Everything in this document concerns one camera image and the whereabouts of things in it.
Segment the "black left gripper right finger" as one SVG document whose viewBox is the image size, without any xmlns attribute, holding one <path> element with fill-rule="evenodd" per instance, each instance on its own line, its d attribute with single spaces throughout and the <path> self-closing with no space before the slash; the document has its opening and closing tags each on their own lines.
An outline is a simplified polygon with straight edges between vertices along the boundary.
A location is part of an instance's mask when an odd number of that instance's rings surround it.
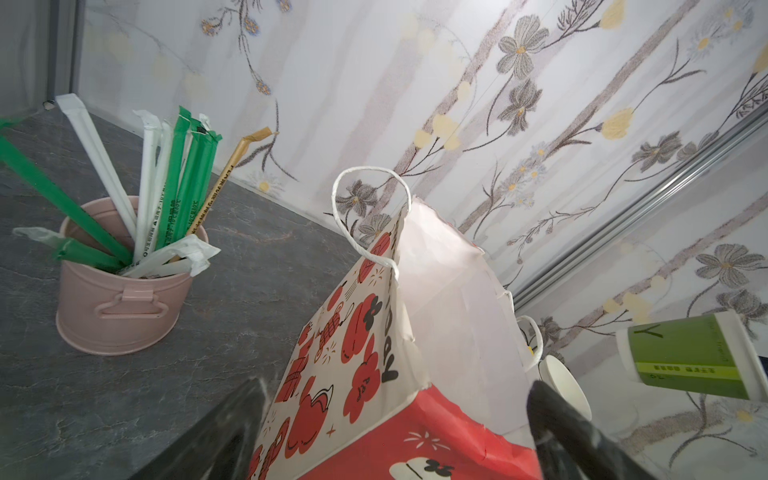
<svg viewBox="0 0 768 480">
<path fill-rule="evenodd" d="M 528 394 L 527 416 L 543 478 L 654 478 L 546 383 Z"/>
</svg>

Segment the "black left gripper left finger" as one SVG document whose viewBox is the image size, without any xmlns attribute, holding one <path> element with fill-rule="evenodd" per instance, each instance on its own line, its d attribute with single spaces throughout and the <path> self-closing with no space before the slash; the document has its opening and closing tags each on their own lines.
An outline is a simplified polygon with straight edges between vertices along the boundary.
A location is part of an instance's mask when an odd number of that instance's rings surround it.
<svg viewBox="0 0 768 480">
<path fill-rule="evenodd" d="M 247 380 L 134 479 L 245 479 L 268 406 L 265 382 Z"/>
</svg>

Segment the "stack of paper cups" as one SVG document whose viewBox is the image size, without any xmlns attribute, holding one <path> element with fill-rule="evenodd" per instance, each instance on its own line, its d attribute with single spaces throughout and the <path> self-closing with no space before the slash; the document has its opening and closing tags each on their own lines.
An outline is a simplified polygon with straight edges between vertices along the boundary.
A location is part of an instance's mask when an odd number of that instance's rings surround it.
<svg viewBox="0 0 768 480">
<path fill-rule="evenodd" d="M 584 418 L 592 420 L 592 409 L 584 391 L 570 370 L 554 355 L 547 355 L 541 360 L 539 376 Z"/>
</svg>

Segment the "red white paper bag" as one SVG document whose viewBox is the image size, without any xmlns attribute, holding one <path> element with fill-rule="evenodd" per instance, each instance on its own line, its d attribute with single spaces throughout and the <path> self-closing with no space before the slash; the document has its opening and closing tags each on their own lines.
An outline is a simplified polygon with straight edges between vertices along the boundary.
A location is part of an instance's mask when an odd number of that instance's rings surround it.
<svg viewBox="0 0 768 480">
<path fill-rule="evenodd" d="M 538 365 L 484 252 L 407 196 L 302 329 L 253 479 L 538 479 Z"/>
</svg>

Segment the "pink metal straw bucket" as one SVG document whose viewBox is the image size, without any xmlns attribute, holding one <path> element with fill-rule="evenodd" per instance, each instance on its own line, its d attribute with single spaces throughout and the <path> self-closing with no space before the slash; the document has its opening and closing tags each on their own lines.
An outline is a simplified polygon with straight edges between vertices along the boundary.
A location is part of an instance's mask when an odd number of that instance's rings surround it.
<svg viewBox="0 0 768 480">
<path fill-rule="evenodd" d="M 151 347 L 176 325 L 193 277 L 132 279 L 63 260 L 55 323 L 72 347 L 117 356 Z"/>
</svg>

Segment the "brown paper straw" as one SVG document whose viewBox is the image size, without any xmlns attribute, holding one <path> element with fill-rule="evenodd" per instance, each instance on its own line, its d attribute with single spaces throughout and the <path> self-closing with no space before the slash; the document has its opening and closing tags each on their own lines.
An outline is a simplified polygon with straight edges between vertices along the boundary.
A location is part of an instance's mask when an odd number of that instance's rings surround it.
<svg viewBox="0 0 768 480">
<path fill-rule="evenodd" d="M 186 231 L 187 235 L 194 235 L 197 232 L 197 230 L 202 226 L 209 211 L 212 209 L 212 206 L 216 201 L 219 193 L 221 192 L 224 185 L 228 181 L 232 171 L 242 160 L 242 158 L 246 154 L 250 145 L 255 142 L 260 142 L 272 136 L 273 134 L 274 132 L 269 127 L 264 127 L 250 135 L 247 135 L 241 138 L 235 150 L 233 151 L 232 155 L 230 156 L 228 162 L 226 163 L 225 168 L 222 170 L 221 175 L 219 176 L 218 180 L 214 184 L 211 192 L 208 194 L 207 198 L 202 204 L 201 209 L 198 211 L 193 222 L 187 229 Z"/>
</svg>

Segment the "green wrapped straw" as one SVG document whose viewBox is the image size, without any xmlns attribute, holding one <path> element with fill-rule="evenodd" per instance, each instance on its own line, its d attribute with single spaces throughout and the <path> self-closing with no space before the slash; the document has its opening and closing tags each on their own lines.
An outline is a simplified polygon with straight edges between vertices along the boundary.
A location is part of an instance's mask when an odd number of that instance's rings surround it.
<svg viewBox="0 0 768 480">
<path fill-rule="evenodd" d="M 216 150 L 222 136 L 179 107 L 166 175 L 156 247 L 165 247 L 187 235 L 202 208 Z"/>
</svg>

